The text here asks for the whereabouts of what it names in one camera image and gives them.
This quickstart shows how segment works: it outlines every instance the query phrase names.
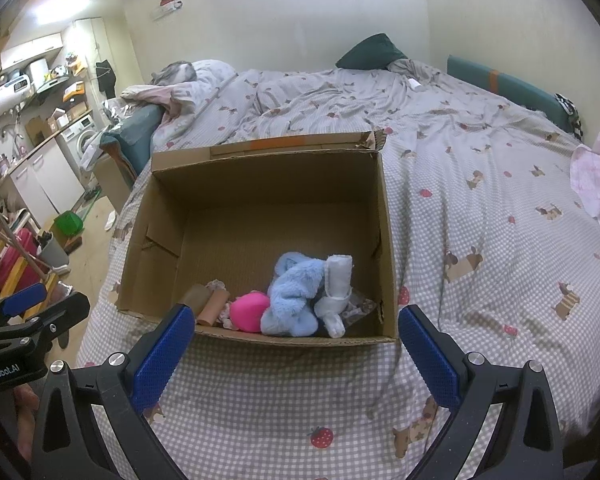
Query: human hand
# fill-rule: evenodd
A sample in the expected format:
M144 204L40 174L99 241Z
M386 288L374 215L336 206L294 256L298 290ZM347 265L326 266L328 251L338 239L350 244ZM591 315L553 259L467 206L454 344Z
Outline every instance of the human hand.
M31 461L31 446L36 419L33 412L38 409L40 400L28 384L21 384L13 389L13 398L18 413L18 451L27 461Z

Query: washing machine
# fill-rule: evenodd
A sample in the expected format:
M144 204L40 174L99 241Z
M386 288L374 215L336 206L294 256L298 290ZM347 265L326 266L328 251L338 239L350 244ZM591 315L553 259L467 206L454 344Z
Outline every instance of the washing machine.
M87 136L92 137L96 134L96 131L96 125L93 122L93 119L90 115L87 115L62 132L64 143L71 152L71 156L77 165L80 164L80 159L84 152L78 148L80 140Z
M96 130L89 128L88 130L84 130L80 136L78 136L78 142L75 145L76 150L78 151L78 162L80 162L82 156L84 155L84 150L91 142L91 139L93 139L93 137L95 137L97 134L98 133Z

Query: bed sheet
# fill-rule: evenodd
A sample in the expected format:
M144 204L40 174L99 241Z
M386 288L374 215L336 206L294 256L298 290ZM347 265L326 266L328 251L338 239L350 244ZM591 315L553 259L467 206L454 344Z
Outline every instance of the bed sheet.
M370 72L251 70L208 99L162 149L384 130L400 304L417 303L464 351L494 364L539 360L563 434L587 431L600 404L600 229L570 188L572 137L413 60ZM152 328L113 305L148 175L118 219L79 366L128 351ZM429 397L400 344L271 354L198 336L147 416L189 478L402 480L448 415ZM494 408L460 478L477 467L496 416ZM322 428L333 435L325 449L311 438Z

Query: orange tape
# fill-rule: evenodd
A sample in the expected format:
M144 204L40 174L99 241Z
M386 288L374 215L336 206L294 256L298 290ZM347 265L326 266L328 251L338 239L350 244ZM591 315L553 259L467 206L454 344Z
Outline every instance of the orange tape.
M268 150L269 148L290 148L304 146L307 136L272 137L270 139L257 139L249 143L250 150Z
M489 72L489 92L491 92L493 94L498 93L498 76L499 75L500 75L500 72L498 72L497 70L491 70L491 72Z

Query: dark green pillow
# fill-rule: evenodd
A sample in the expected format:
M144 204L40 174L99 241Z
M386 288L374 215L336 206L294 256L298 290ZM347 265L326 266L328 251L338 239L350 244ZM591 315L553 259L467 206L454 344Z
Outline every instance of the dark green pillow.
M376 34L360 41L338 60L336 66L350 70L374 70L386 68L389 63L405 57L386 34Z

